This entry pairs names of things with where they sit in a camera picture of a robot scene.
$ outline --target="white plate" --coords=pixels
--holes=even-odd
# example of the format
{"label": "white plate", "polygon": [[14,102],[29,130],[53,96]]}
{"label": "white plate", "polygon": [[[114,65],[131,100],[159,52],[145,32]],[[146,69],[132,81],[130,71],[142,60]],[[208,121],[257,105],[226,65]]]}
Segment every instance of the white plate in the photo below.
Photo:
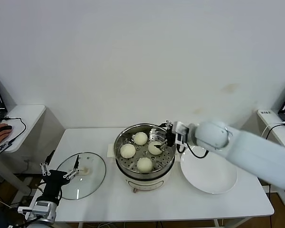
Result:
{"label": "white plate", "polygon": [[[197,156],[203,156],[205,149],[192,146]],[[186,179],[196,188],[211,194],[225,193],[231,190],[238,180],[238,169],[225,158],[209,152],[199,159],[187,149],[180,158],[180,166]]]}

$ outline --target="table leg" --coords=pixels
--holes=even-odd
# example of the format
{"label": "table leg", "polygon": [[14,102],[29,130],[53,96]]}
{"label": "table leg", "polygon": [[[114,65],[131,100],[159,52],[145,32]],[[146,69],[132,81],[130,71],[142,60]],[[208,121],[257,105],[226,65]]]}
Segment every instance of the table leg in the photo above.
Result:
{"label": "table leg", "polygon": [[24,194],[29,194],[30,188],[20,181],[1,161],[0,176]]}
{"label": "table leg", "polygon": [[[263,186],[263,189],[266,193],[269,193],[269,185]],[[284,206],[285,206],[285,191],[283,189],[278,188],[275,185],[271,185],[270,193],[277,193],[278,196],[280,197],[281,201],[283,202]]]}
{"label": "table leg", "polygon": [[214,221],[215,227],[219,227],[219,221],[217,219],[214,219],[213,221]]}
{"label": "table leg", "polygon": [[247,222],[249,219],[252,217],[247,217],[247,218],[235,218],[228,222],[224,227],[225,228],[235,228],[238,227],[239,225],[242,225],[244,222]]}

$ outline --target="mouse cable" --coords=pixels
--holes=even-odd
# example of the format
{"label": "mouse cable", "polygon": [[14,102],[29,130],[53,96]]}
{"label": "mouse cable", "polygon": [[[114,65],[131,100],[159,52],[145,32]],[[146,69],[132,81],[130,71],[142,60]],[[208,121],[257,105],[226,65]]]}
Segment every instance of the mouse cable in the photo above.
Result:
{"label": "mouse cable", "polygon": [[27,129],[27,126],[25,125],[25,123],[22,121],[21,117],[3,117],[2,120],[15,120],[15,119],[19,119],[21,121],[21,123],[24,125],[24,129],[22,132],[20,132],[15,138],[11,139],[9,141],[9,144],[11,144],[13,141],[15,141],[15,139],[17,139],[20,135],[22,135],[22,133],[25,132],[25,130]]}

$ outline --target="white wall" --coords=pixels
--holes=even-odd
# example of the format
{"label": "white wall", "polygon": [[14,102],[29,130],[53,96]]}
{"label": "white wall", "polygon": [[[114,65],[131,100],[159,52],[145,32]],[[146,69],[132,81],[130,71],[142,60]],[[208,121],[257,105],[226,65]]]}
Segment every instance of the white wall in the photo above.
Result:
{"label": "white wall", "polygon": [[285,95],[285,0],[0,0],[0,81],[65,128],[241,127]]}

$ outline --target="white robotic arm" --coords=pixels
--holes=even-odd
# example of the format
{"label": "white robotic arm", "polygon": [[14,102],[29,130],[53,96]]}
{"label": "white robotic arm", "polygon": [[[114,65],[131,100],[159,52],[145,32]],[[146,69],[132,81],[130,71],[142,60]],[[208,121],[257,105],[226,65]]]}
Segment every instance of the white robotic arm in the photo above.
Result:
{"label": "white robotic arm", "polygon": [[285,190],[285,147],[222,122],[202,122],[188,127],[175,122],[172,132],[176,134],[176,144],[203,147]]}

